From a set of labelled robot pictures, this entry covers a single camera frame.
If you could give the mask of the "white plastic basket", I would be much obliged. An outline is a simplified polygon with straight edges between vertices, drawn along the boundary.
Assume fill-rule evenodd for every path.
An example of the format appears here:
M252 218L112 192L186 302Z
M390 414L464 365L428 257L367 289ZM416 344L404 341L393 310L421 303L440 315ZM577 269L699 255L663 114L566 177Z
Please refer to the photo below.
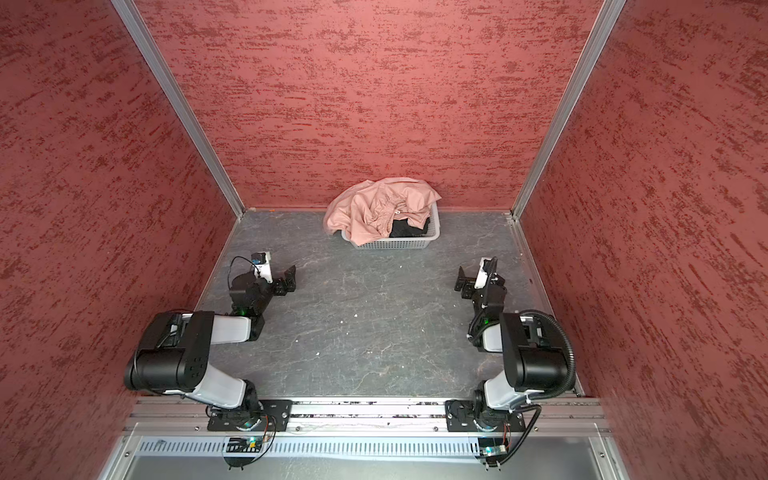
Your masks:
M424 249L432 241L437 240L441 233L441 224L439 218L438 205L434 203L431 207L431 213L429 217L429 225L427 228L427 234L418 237L398 237L398 238L385 238L376 240L358 246L351 242L344 231L341 232L341 238L350 243L355 249L358 250L413 250Z

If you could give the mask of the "pink shorts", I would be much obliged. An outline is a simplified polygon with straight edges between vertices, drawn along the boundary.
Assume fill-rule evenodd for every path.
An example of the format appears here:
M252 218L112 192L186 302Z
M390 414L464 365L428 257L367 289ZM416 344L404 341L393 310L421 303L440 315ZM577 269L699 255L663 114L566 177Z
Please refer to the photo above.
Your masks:
M441 195L423 180L366 180L331 201L323 228L329 235L344 231L352 243L361 246L390 238L394 220L407 219L412 226L422 227L432 205L440 199Z

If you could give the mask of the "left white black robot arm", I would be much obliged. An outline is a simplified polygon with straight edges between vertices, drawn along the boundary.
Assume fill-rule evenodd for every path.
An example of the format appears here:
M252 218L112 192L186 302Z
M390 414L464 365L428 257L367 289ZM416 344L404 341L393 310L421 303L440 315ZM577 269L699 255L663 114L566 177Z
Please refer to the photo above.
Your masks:
M211 347L255 342L265 326L271 300L297 288L296 267L280 277L267 274L267 263L228 281L232 312L169 310L146 327L124 373L127 389L155 395L178 395L206 405L213 417L249 429L263 417L251 381L212 366Z

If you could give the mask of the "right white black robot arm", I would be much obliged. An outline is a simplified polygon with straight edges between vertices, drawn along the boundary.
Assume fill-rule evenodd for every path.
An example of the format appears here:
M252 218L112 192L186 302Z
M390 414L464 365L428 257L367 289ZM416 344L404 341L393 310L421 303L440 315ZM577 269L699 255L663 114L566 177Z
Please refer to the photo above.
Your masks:
M563 327L536 309L505 309L505 280L497 259L484 259L475 277L458 270L454 290L472 302L467 340L481 352L502 356L503 369L481 382L470 403L450 401L448 412L481 431L521 415L536 400L558 397L576 383L575 352Z

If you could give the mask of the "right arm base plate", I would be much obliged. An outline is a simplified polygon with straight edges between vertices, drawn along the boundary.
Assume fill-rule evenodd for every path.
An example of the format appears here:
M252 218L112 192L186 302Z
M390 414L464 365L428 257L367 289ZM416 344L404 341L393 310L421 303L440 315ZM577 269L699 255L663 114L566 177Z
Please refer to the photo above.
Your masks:
M482 402L452 399L444 404L449 432L522 433L525 421L510 412L494 410Z

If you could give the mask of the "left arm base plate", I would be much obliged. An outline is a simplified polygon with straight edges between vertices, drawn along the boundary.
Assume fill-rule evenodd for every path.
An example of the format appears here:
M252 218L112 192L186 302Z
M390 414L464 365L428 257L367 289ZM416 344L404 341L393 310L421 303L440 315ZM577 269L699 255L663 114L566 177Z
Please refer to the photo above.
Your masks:
M223 409L208 406L207 430L210 432L284 432L290 418L291 400L259 400L255 410L245 407Z

